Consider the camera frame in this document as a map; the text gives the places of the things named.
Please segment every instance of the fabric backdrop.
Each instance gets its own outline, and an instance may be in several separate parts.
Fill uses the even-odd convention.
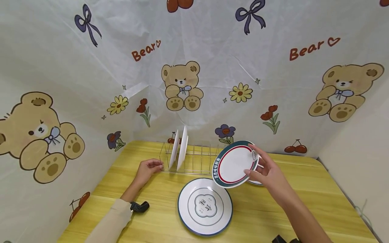
[[[125,144],[184,125],[316,157],[388,77],[387,5],[0,1],[0,241],[55,242]]]

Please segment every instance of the beige sleeve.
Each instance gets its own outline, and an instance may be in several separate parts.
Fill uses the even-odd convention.
[[[85,243],[116,243],[121,231],[131,220],[131,204],[117,199],[109,212],[97,224]]]

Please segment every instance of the cartoon bear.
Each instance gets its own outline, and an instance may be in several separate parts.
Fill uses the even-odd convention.
[[[20,100],[0,120],[0,155],[19,159],[23,170],[34,170],[37,182],[52,182],[69,159],[81,156],[85,143],[71,123],[60,124],[49,95],[30,92]]]
[[[162,79],[165,82],[165,95],[168,98],[166,106],[169,110],[177,111],[185,107],[194,111],[200,107],[204,93],[197,88],[200,66],[195,61],[186,65],[162,67]]]
[[[334,122],[347,121],[365,101],[362,96],[381,77],[384,67],[378,63],[363,66],[333,66],[323,75],[323,89],[309,108],[311,116],[329,114]]]

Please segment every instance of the yellow flower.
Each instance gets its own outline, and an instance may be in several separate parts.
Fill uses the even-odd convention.
[[[115,97],[115,102],[111,103],[111,107],[107,109],[108,112],[111,112],[110,114],[119,114],[122,110],[126,109],[126,105],[128,105],[127,97],[124,97],[119,95],[119,97]]]
[[[240,101],[246,102],[248,99],[251,99],[252,89],[249,89],[249,85],[246,84],[243,86],[243,83],[239,83],[239,85],[232,88],[233,91],[230,91],[231,101],[236,101],[239,103]]]

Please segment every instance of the bear ear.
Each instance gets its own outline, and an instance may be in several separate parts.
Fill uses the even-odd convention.
[[[333,66],[332,68],[328,69],[326,71],[326,73],[323,75],[323,82],[325,83],[324,80],[328,79],[328,78],[332,78],[336,72],[338,72],[340,70],[342,66]]]
[[[22,96],[20,101],[23,104],[30,104],[34,106],[51,107],[53,99],[50,95],[42,92],[29,92]]]
[[[172,68],[172,67],[169,66],[169,65],[164,65],[164,66],[162,67],[161,76],[162,76],[162,80],[163,80],[163,81],[166,81],[166,79],[167,79],[167,77],[168,77],[168,75],[169,75],[169,73],[170,73],[170,69],[171,69],[171,68]]]
[[[9,128],[5,127],[6,120],[1,119],[0,120],[0,155],[6,154],[10,151],[9,148],[9,141],[7,141],[7,137],[5,135],[5,132],[9,130]]]
[[[363,74],[367,75],[371,81],[378,79],[384,73],[384,67],[378,63],[368,63],[362,67]]]
[[[200,72],[200,65],[195,61],[189,61],[186,66],[188,66],[190,71],[194,72],[196,75]]]

